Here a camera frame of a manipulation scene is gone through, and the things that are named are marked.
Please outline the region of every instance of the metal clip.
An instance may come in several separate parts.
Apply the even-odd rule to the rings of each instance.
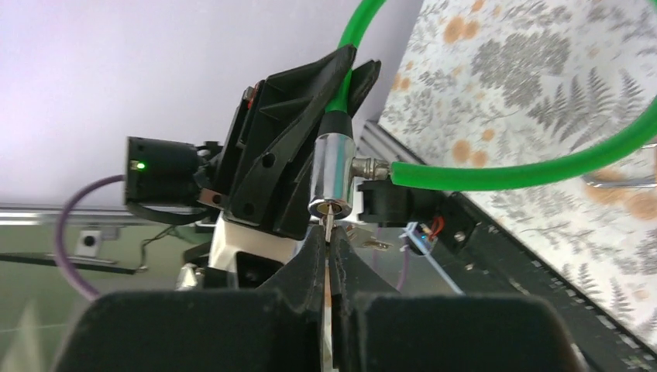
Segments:
[[[382,242],[372,235],[372,232],[359,226],[349,225],[346,227],[347,237],[355,248],[372,248],[375,250],[389,250],[392,244]]]
[[[656,147],[657,141],[653,140],[641,146],[641,150],[655,149]],[[592,188],[657,188],[657,175],[655,174],[651,177],[622,181],[603,181],[595,178],[592,174],[584,174],[581,178]]]

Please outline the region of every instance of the metal fitting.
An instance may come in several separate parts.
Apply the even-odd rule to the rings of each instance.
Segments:
[[[354,159],[351,165],[352,175],[367,180],[385,180],[390,174],[390,164],[384,160],[368,157]]]
[[[349,136],[327,133],[315,141],[312,161],[311,199],[308,211],[315,217],[344,219],[352,211],[352,161],[356,143]]]

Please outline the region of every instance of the green cable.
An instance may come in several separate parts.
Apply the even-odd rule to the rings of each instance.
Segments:
[[[340,40],[340,46],[358,46],[365,29],[384,0],[363,0],[354,12]],[[346,110],[349,74],[326,111]],[[390,166],[394,184],[410,188],[447,191],[495,191],[528,188],[563,181],[595,171],[638,150],[657,136],[657,102],[627,128],[587,150],[541,163],[490,169],[429,167],[395,162]]]
[[[347,23],[347,27],[342,33],[342,38],[340,39],[338,48],[349,44],[353,44],[353,46],[358,48],[360,41],[363,40],[365,31],[367,31],[367,27],[370,26],[370,22],[372,22],[372,19],[374,19],[374,16],[385,2],[386,0],[362,0],[360,5],[358,5],[358,8],[356,8],[356,11],[351,16],[349,23]],[[349,98],[350,82],[351,70],[349,70],[345,76],[345,80],[342,81],[335,97],[333,97],[326,106],[326,112],[347,112],[347,99]]]

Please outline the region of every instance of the black plastic housing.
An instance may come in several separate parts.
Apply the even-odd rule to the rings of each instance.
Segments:
[[[346,46],[245,91],[222,152],[211,161],[212,189],[229,196],[225,219],[304,238],[319,121],[355,55]]]
[[[379,227],[404,227],[409,221],[432,221],[445,200],[440,191],[397,186],[390,179],[364,181],[363,212],[358,218]]]
[[[201,165],[190,143],[128,137],[125,203],[196,205],[194,173]]]

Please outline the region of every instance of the purple cable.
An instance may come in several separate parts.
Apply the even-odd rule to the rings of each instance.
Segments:
[[[406,277],[408,276],[408,263],[411,260],[411,254],[408,252],[408,246],[403,246],[404,249],[404,262],[401,265],[401,272],[399,273],[399,279],[397,279],[397,287],[396,289],[398,291],[401,291],[401,289],[404,287],[404,283],[406,283]]]
[[[98,289],[86,281],[77,270],[75,270],[75,266],[68,259],[66,245],[64,244],[64,230],[66,229],[67,220],[71,211],[73,211],[75,205],[77,205],[80,200],[103,186],[114,184],[115,182],[121,182],[123,180],[123,175],[103,178],[75,193],[75,195],[64,204],[62,212],[57,219],[57,225],[55,226],[55,250],[53,252],[55,263],[57,264],[57,267],[59,267],[66,281],[68,281],[68,284],[89,301],[94,301],[98,298],[100,292],[98,292]]]

